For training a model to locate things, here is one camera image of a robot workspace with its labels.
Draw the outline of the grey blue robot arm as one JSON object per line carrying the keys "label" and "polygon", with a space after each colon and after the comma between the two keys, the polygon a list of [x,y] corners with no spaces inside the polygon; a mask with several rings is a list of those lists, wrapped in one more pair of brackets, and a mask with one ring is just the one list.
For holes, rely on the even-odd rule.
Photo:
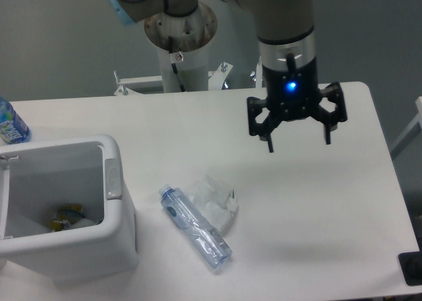
{"label": "grey blue robot arm", "polygon": [[[313,118],[324,137],[347,120],[339,83],[318,87],[312,0],[220,0],[254,20],[267,96],[249,97],[249,133],[264,142],[280,123]],[[158,49],[165,92],[208,88],[207,61],[200,55],[216,34],[212,9],[199,0],[109,0],[123,24],[142,22]]]}

